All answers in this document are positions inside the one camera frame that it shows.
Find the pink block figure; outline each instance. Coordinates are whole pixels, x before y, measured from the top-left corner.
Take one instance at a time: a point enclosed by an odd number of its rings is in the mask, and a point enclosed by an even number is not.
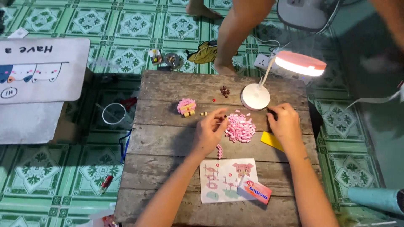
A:
[[[236,168],[238,177],[242,177],[244,174],[250,176],[251,167],[254,167],[251,163],[248,164],[237,164],[234,163],[233,166]]]
[[[196,102],[192,99],[182,99],[177,106],[178,113],[186,118],[195,114],[195,108]]]

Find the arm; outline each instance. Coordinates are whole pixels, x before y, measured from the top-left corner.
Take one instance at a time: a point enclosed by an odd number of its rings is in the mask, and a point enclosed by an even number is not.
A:
[[[370,0],[383,18],[397,45],[404,52],[404,1]]]
[[[292,171],[297,210],[304,227],[338,227],[331,204],[317,179],[303,144],[298,113],[289,103],[270,107],[278,115],[268,113],[269,125],[280,141]]]
[[[228,125],[225,110],[214,110],[197,124],[190,154],[150,200],[135,227],[172,225],[192,175],[206,155],[215,149]]]

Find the hand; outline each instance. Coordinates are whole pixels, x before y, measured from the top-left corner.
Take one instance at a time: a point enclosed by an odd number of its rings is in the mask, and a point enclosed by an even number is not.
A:
[[[287,146],[302,144],[300,118],[293,107],[289,103],[283,103],[269,109],[278,115],[278,119],[275,120],[273,114],[267,113],[269,126],[282,147],[285,149]]]
[[[192,152],[205,158],[220,142],[222,135],[230,124],[225,119],[227,108],[216,109],[209,113],[196,125],[196,133],[192,145]]]

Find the teal pipe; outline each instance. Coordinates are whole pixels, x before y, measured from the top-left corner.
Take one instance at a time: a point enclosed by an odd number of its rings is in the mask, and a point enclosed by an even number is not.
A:
[[[357,204],[404,215],[404,189],[351,187],[348,197]]]

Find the mentos logo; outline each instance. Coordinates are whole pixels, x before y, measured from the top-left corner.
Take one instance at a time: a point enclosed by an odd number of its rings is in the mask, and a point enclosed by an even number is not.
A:
[[[250,186],[250,187],[248,188],[250,191],[254,192],[255,194],[261,196],[262,198],[264,198],[264,199],[266,199],[266,200],[268,199],[268,196],[262,194],[262,193],[259,192],[257,189],[255,189],[255,188],[252,187],[252,186],[254,186],[254,182],[252,182],[252,181],[247,181],[246,183]]]

